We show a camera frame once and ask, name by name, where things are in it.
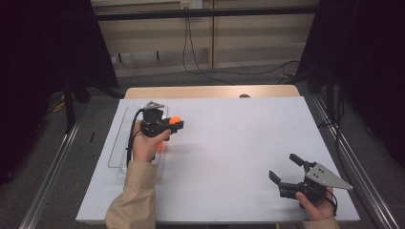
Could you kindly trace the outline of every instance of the aluminum rail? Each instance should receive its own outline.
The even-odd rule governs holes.
[[[318,107],[319,112],[321,113],[321,116],[323,116],[325,120],[329,120],[328,112],[326,111],[326,105],[322,100],[322,98],[316,96],[314,97],[314,101],[316,106]],[[336,139],[337,126],[329,125],[329,128],[330,133]],[[349,166],[351,167],[355,177],[357,178],[357,181],[359,182],[361,188],[363,189],[363,192],[365,193],[367,199],[372,205],[372,208],[374,209],[375,213],[378,215],[381,224],[386,229],[400,228],[389,206],[387,205],[383,197],[379,194],[378,190],[373,185],[369,176],[367,176],[366,171],[363,169],[363,166],[357,159],[357,156],[355,155],[348,141],[341,132],[339,134],[338,144],[342,152],[342,155],[344,156]]]
[[[33,202],[24,216],[19,229],[33,229],[35,228],[39,218],[41,217],[42,211],[45,208],[48,197],[51,195],[56,179],[59,175],[60,169],[63,165],[66,155],[69,153],[72,143],[75,140],[75,135],[80,126],[80,122],[85,114],[85,105],[81,105],[77,109],[77,120],[68,134],[65,134],[63,141],[56,153],[56,156],[53,160],[50,170],[45,176],[44,181],[42,182],[41,187],[39,188]]]
[[[126,12],[97,12],[95,14],[58,14],[49,18],[56,20],[95,20],[118,21],[186,17],[219,17],[219,16],[253,16],[281,14],[311,14],[336,13],[343,7],[276,7],[276,8],[240,8],[240,9],[202,9],[202,10],[156,10],[156,11],[126,11]]]

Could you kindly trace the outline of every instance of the wire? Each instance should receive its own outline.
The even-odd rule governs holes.
[[[197,57],[196,57],[196,54],[195,54],[195,52],[194,52],[194,44],[193,44],[193,38],[192,38],[192,35],[191,35],[190,19],[189,19],[188,17],[185,18],[185,24],[186,24],[186,25],[185,25],[184,47],[183,47],[183,50],[182,50],[182,65],[183,65],[184,69],[185,69],[188,73],[192,73],[192,74],[202,74],[202,75],[204,75],[205,77],[207,77],[207,78],[209,78],[209,79],[218,80],[218,81],[221,81],[221,82],[224,82],[224,83],[227,83],[227,84],[235,85],[234,83],[231,83],[231,82],[228,82],[228,81],[225,81],[225,80],[222,80],[222,79],[218,79],[218,78],[214,78],[214,77],[208,76],[208,75],[206,75],[206,73],[231,73],[231,74],[241,74],[241,75],[260,75],[260,74],[272,73],[272,72],[275,72],[275,71],[277,71],[277,70],[279,70],[279,69],[282,69],[283,75],[284,75],[284,67],[285,67],[287,64],[290,64],[290,63],[299,63],[299,62],[300,62],[299,60],[291,60],[291,61],[288,61],[288,62],[282,64],[281,66],[279,66],[279,67],[277,67],[277,68],[274,68],[274,69],[271,69],[271,70],[268,70],[268,71],[264,71],[264,72],[261,72],[261,73],[238,73],[238,72],[232,72],[232,71],[204,71],[204,72],[203,72],[203,71],[201,70],[200,66],[198,65]],[[187,34],[188,34],[188,37],[189,37],[189,39],[190,39],[191,50],[192,50],[192,53],[193,53],[194,62],[195,62],[196,67],[197,67],[197,69],[198,69],[198,71],[199,71],[198,73],[193,73],[193,72],[189,71],[189,70],[185,67],[184,58],[185,58],[185,49],[186,49],[186,46],[187,46]]]
[[[189,37],[190,37],[191,50],[193,52],[194,62],[196,63],[196,67],[199,70],[199,73],[190,72],[189,70],[187,70],[187,68],[185,67],[185,64],[184,64],[184,53],[185,53],[185,47],[187,45],[187,34],[189,34]],[[190,18],[186,17],[185,18],[184,49],[182,50],[182,65],[183,65],[185,71],[188,72],[188,73],[192,73],[192,74],[202,74],[206,78],[209,78],[209,79],[212,79],[212,80],[217,80],[217,81],[220,81],[220,82],[223,82],[223,83],[226,83],[226,84],[230,84],[230,85],[235,85],[234,83],[228,82],[226,80],[222,80],[222,79],[219,79],[219,78],[214,78],[214,77],[208,76],[200,69],[200,66],[199,66],[199,64],[197,62],[196,54],[194,53],[194,44],[193,44],[193,39],[191,37],[192,36],[191,36]]]
[[[128,146],[127,146],[127,148],[126,148],[126,150],[127,150],[127,158],[126,158],[127,166],[128,166],[128,164],[129,164],[129,161],[131,160],[132,147],[133,147],[133,145],[134,145],[135,136],[141,131],[141,130],[138,130],[138,131],[134,134],[135,123],[137,122],[138,115],[139,115],[141,112],[144,112],[144,110],[143,110],[143,109],[139,109],[139,110],[137,111],[137,113],[135,114],[134,119],[132,120],[131,131],[130,131],[129,139],[128,139]]]
[[[340,120],[343,118],[343,115],[345,114],[345,99],[344,99],[344,94],[342,88],[339,88],[339,94],[337,96],[337,106],[333,111],[333,116],[328,116],[327,119],[323,120],[321,123],[319,123],[317,126],[323,127],[323,126],[330,126],[333,124],[337,125],[337,128],[340,126]]]
[[[336,198],[336,196],[333,194],[333,192],[329,191],[328,189],[327,189],[327,192],[330,193],[330,194],[333,196],[334,202],[333,202],[333,200],[327,198],[326,196],[324,196],[324,198],[325,198],[325,200],[326,200],[327,202],[329,202],[329,203],[333,206],[333,215],[336,216],[336,211],[337,211],[337,198]]]

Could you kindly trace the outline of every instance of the white tabletop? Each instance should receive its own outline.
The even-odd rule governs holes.
[[[76,220],[104,221],[123,179],[108,167],[119,127],[129,106],[150,99],[119,102],[110,133]],[[184,120],[184,129],[166,142],[161,180],[157,183],[157,221],[166,223],[274,223],[304,219],[298,201],[280,198],[268,178],[272,170],[283,182],[304,179],[304,170],[289,160],[296,154],[319,162],[338,175],[303,97],[154,99],[169,116]],[[348,192],[334,189],[338,220],[359,220]]]

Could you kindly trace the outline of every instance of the sleeve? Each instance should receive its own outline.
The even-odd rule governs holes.
[[[334,217],[320,221],[303,221],[305,229],[339,229],[339,224]]]
[[[155,229],[157,169],[156,164],[130,161],[123,193],[107,210],[107,228]]]

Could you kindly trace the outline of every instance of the hand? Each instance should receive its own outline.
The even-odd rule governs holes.
[[[167,139],[171,133],[170,130],[166,130],[160,135],[149,137],[140,131],[140,122],[137,122],[135,123],[134,134],[136,134],[132,145],[134,160],[152,162],[159,144]]]
[[[333,196],[331,194],[333,193],[333,190],[331,187],[328,187],[328,190],[330,192],[327,191],[326,198],[333,200]],[[295,196],[301,205],[303,205],[303,207],[307,210],[310,221],[319,221],[334,216],[333,206],[324,198],[320,199],[316,203],[311,203],[303,193],[297,192]]]

